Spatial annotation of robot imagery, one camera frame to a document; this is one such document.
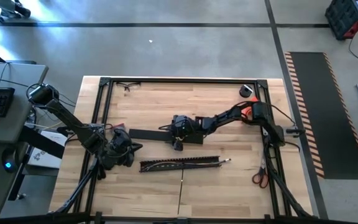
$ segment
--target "black clamp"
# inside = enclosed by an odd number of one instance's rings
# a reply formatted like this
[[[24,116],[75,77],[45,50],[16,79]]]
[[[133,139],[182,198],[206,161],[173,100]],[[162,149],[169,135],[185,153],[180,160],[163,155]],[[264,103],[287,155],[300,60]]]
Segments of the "black clamp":
[[[297,126],[283,127],[283,130],[285,136],[293,136],[294,138],[297,138],[306,132],[304,129],[300,129]]]

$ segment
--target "desk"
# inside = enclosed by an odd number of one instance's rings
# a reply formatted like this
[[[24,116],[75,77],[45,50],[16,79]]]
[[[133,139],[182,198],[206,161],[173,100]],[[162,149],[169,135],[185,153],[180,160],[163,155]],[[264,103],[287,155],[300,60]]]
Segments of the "desk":
[[[91,121],[99,78],[83,78],[75,116],[84,123]],[[269,79],[268,85],[272,104],[290,114],[283,81]],[[142,83],[124,91],[115,85],[108,123],[125,123],[127,129],[156,130],[169,124],[174,114],[212,116],[244,101],[239,89],[238,84]],[[276,124],[291,125],[282,114],[273,113]],[[233,122],[208,136],[203,145],[185,144],[183,152],[163,142],[133,141],[144,145],[135,153],[133,166],[114,167],[107,171],[105,179],[97,181],[92,214],[153,218],[263,218],[264,214],[272,214],[269,188],[260,189],[251,182],[262,156],[258,127]],[[76,187],[84,151],[78,142],[67,145],[50,210],[60,207]],[[298,149],[287,145],[281,148],[281,155],[288,188],[312,213]],[[139,173],[139,161],[196,156],[221,156],[232,161],[217,169],[184,170],[182,188],[181,170]],[[85,189],[82,210],[87,192]],[[281,194],[278,200],[283,212]]]
[[[5,63],[0,64],[0,76]],[[45,65],[7,65],[2,79],[25,85],[42,82],[46,76],[48,67]],[[15,88],[14,99],[5,118],[0,118],[0,212],[6,201],[11,186],[16,179],[16,173],[8,174],[2,167],[1,154],[8,144],[15,144],[19,149],[25,149],[25,145],[17,143],[24,122],[29,114],[31,105],[25,96],[26,87],[8,82],[1,82],[1,87]]]

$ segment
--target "gray desk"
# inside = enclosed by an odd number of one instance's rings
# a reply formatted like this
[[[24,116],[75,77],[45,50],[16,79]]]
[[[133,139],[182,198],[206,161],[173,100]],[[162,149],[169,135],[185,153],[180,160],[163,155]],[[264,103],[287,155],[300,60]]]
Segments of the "gray desk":
[[[0,76],[4,66],[4,63],[0,64]],[[31,85],[42,83],[47,72],[48,67],[45,65],[10,64],[6,66],[2,79]],[[27,88],[8,82],[1,82],[0,86],[15,88],[8,114],[5,118],[0,118],[0,142],[15,143],[31,109],[31,104],[25,95]]]
[[[0,64],[0,76],[4,64]],[[6,67],[2,79],[31,85],[43,82],[48,67],[45,65],[10,64]],[[23,129],[23,124],[30,111],[31,105],[25,96],[26,87],[12,83],[1,82],[0,86],[15,88],[12,105],[5,118],[0,118],[0,212],[11,190],[18,172],[9,174],[2,167],[1,154],[8,144],[15,144],[21,152],[25,149],[23,143],[17,142]]]

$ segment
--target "black mat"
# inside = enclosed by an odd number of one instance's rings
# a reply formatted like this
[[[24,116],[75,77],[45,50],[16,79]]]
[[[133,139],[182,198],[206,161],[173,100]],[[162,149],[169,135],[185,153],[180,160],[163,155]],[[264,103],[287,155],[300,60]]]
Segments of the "black mat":
[[[358,179],[358,136],[326,54],[285,58],[317,175]]]

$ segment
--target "orange and black striped border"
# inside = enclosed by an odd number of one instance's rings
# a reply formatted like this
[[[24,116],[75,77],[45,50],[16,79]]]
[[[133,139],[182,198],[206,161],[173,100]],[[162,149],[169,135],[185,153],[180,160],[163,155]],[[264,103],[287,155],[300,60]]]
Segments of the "orange and black striped border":
[[[353,135],[354,135],[354,139],[356,140],[356,143],[357,143],[357,146],[358,146],[358,135],[357,135],[356,129],[354,128],[352,119],[351,119],[351,117],[350,117],[350,115],[349,115],[349,111],[348,111],[347,108],[346,108],[345,101],[343,100],[343,96],[342,96],[342,93],[341,93],[341,89],[339,88],[339,85],[337,84],[336,77],[335,77],[335,74],[334,74],[334,70],[333,70],[333,68],[332,68],[332,66],[331,66],[331,63],[330,63],[329,60],[328,60],[327,54],[326,54],[326,53],[323,53],[323,55],[324,55],[324,58],[326,59],[327,66],[328,66],[328,68],[329,68],[329,72],[331,73],[331,76],[333,77],[333,81],[334,81],[336,90],[337,90],[337,92],[338,92],[339,98],[341,99],[341,103],[342,103],[342,106],[343,106],[343,108],[344,108],[344,110],[345,110],[345,113],[346,113],[346,116],[347,116],[347,120],[348,120],[349,124],[351,125],[352,132],[353,132]]]
[[[302,89],[296,75],[295,66],[293,64],[292,56],[290,52],[285,52],[285,60],[287,61],[288,72],[290,74],[291,83],[295,92],[296,103],[301,114],[303,127],[306,131],[306,138],[308,140],[309,151],[313,160],[314,169],[318,177],[324,178],[323,165],[321,163],[320,155],[318,153],[318,147],[316,140],[314,139],[313,128],[311,127],[308,111],[306,109],[305,101],[303,100]]]

